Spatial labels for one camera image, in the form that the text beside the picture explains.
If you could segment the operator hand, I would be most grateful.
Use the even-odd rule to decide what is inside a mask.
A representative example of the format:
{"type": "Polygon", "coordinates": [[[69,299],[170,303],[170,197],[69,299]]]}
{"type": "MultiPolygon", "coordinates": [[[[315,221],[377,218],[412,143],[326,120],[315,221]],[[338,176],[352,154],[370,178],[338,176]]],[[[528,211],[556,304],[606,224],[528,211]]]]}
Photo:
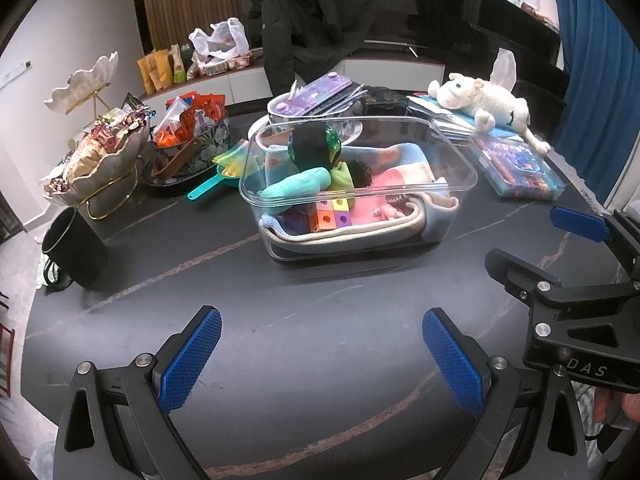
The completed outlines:
{"type": "Polygon", "coordinates": [[[634,429],[640,422],[640,394],[620,393],[597,388],[593,419],[617,429],[634,429]]]}

